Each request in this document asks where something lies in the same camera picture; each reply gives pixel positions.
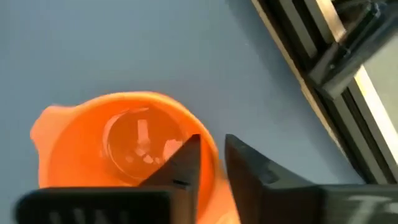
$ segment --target orange bowl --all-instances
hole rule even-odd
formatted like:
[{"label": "orange bowl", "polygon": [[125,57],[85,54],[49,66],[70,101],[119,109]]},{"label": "orange bowl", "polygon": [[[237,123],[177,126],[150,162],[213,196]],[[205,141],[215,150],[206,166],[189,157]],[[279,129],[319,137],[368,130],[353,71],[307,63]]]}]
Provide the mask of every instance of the orange bowl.
[{"label": "orange bowl", "polygon": [[199,223],[238,223],[212,136],[168,96],[113,93],[74,107],[50,106],[30,132],[42,188],[137,186],[192,134],[201,135]]}]

